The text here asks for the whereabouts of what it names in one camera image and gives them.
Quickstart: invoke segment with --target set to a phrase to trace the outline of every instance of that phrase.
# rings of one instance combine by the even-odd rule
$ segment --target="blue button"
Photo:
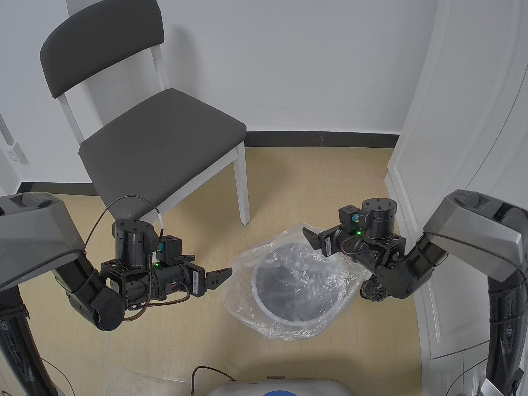
[[[286,390],[274,390],[273,392],[266,393],[264,396],[297,396],[294,393],[287,392]]]

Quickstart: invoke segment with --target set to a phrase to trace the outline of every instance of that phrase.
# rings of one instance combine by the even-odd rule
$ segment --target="white chair frame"
[[[163,63],[162,51],[159,45],[155,45],[150,48],[152,52],[152,58],[154,60],[154,66],[156,68],[156,73],[158,76],[159,85],[162,90],[170,88],[168,83],[168,76],[165,70],[165,64]],[[83,106],[83,111],[86,113],[86,118],[83,118],[81,127],[84,130],[84,134],[79,127],[79,122],[73,115],[73,112],[70,107],[70,103],[66,99],[66,95],[62,94],[58,96],[58,100],[61,104],[62,110],[70,128],[73,132],[73,135],[76,137],[79,145],[84,141],[85,135],[88,137],[98,129],[102,128],[101,119],[97,113],[97,110],[94,106],[93,101],[89,95],[89,91],[86,87],[86,84],[83,83],[84,89],[80,91],[72,89],[68,91],[69,95],[71,92],[75,94],[73,97],[78,101],[80,105]],[[202,173],[196,175],[175,193],[169,196],[164,202],[162,202],[158,209],[161,214],[167,213],[169,210],[174,208],[183,198],[191,194],[195,189],[202,186],[206,181],[211,177],[220,172],[223,168],[227,167],[229,164],[234,164],[234,176],[236,182],[236,193],[238,195],[238,208],[240,212],[240,221],[242,224],[248,224],[249,217],[249,200],[248,200],[248,181],[246,175],[246,152],[244,147],[244,142],[241,142],[235,148],[231,149],[226,155],[221,157],[218,161],[212,164],[210,167],[205,169]],[[155,210],[150,211],[143,217],[141,220],[147,221],[149,223],[154,223],[158,220],[158,216]]]

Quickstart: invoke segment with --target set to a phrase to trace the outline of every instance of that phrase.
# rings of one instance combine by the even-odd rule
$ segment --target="electrical outlet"
[[[24,156],[24,153],[22,152],[18,142],[15,142],[14,144],[7,147],[6,152],[14,162],[20,161],[20,159]]]

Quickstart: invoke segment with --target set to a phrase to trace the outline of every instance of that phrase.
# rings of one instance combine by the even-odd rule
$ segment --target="chair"
[[[79,142],[79,156],[102,201],[140,195],[166,213],[234,163],[240,221],[249,218],[244,139],[246,125],[169,88],[160,44],[165,40],[156,0],[104,0],[69,17],[44,42],[40,59]],[[150,48],[162,91],[84,137],[65,92],[95,73]],[[125,198],[115,219],[154,222],[145,201]]]

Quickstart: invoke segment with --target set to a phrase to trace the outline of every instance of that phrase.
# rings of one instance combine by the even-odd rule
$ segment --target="beige tile floor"
[[[298,223],[335,226],[337,209],[386,196],[391,150],[378,148],[249,148],[251,222],[239,221],[232,166],[164,216],[166,234],[183,239],[206,269],[223,268],[237,253]],[[86,238],[103,209],[91,196],[62,196]],[[88,246],[97,267],[114,256],[112,218],[105,216]],[[174,307],[149,308],[111,333],[88,324],[72,308],[51,273],[21,286],[41,355],[61,368],[76,395],[188,395],[191,372],[210,365],[241,380],[269,375],[330,378],[359,396],[419,395],[421,367],[412,298],[379,304],[356,295],[320,336],[295,343],[268,340],[224,309],[221,289]],[[66,395],[66,381],[50,374]],[[14,388],[12,379],[8,384]],[[202,371],[198,392],[223,382]]]

